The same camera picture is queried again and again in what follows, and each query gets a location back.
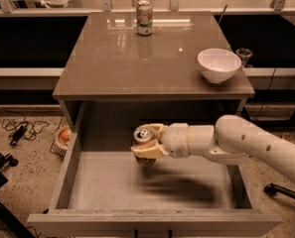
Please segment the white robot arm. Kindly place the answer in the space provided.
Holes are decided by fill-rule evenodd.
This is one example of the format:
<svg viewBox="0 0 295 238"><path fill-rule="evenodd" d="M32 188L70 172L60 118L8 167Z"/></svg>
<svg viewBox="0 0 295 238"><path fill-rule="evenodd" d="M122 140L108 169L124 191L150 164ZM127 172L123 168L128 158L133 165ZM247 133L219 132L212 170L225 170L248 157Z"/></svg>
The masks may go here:
<svg viewBox="0 0 295 238"><path fill-rule="evenodd" d="M253 156L295 183L295 144L235 115L224 115L214 125L141 125L131 151L140 161L201 156L225 165Z"/></svg>

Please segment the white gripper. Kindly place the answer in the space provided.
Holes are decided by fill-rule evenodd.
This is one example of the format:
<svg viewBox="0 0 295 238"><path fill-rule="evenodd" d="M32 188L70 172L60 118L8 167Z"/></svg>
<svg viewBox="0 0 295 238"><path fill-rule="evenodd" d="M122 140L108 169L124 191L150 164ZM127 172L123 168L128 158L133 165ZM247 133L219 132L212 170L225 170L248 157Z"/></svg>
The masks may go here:
<svg viewBox="0 0 295 238"><path fill-rule="evenodd" d="M164 124L152 123L142 125L142 128L148 131L154 140L132 146L130 150L135 157L160 159L170 155L172 158L180 159L189 156L187 143L188 124L174 123L167 127Z"/></svg>

